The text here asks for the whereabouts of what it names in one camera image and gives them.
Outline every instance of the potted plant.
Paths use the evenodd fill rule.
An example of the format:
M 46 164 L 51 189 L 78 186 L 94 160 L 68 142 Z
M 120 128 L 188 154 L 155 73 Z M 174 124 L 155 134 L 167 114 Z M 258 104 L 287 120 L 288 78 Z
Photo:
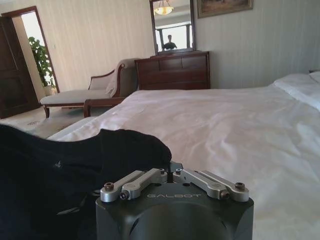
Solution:
M 45 46 L 40 44 L 38 39 L 33 36 L 29 37 L 29 43 L 36 63 L 37 70 L 40 75 L 42 86 L 46 96 L 50 96 L 55 91 L 55 82 L 53 78 L 50 61 Z

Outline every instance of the chaise lounge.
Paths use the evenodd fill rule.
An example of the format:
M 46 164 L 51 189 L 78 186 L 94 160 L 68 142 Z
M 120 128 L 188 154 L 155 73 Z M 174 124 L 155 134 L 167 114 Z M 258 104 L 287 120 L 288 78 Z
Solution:
M 124 59 L 105 75 L 92 76 L 88 90 L 72 90 L 46 96 L 40 100 L 45 116 L 49 118 L 50 107 L 84 106 L 84 117 L 90 116 L 90 107 L 114 107 L 138 87 L 135 59 Z

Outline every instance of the ceiling lamp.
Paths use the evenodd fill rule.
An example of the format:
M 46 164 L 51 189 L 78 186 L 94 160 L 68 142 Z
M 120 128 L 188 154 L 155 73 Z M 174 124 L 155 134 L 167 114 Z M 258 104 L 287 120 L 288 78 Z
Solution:
M 174 8 L 170 6 L 168 0 L 159 1 L 159 6 L 154 11 L 159 15 L 168 15 Z

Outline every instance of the mirror frame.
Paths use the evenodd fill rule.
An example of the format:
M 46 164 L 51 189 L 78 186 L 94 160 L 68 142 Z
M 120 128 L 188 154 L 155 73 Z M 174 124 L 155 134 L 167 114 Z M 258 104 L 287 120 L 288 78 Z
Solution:
M 151 14 L 151 23 L 152 23 L 152 34 L 153 34 L 153 44 L 154 44 L 154 52 L 155 55 L 166 55 L 166 54 L 178 54 L 178 53 L 187 53 L 194 52 L 196 50 L 196 26 L 195 26 L 195 14 L 194 14 L 194 0 L 190 1 L 190 15 L 191 15 L 191 25 L 192 25 L 192 42 L 193 45 L 191 48 L 185 49 L 173 49 L 169 51 L 158 51 L 157 38 L 156 38 L 156 23 L 154 16 L 154 2 L 159 2 L 162 0 L 149 0 L 150 3 L 150 14 Z

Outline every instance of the mirror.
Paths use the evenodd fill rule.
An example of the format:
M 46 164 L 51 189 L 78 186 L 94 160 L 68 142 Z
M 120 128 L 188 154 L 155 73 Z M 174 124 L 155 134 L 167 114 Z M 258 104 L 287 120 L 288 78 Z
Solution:
M 195 50 L 193 0 L 150 0 L 156 55 Z

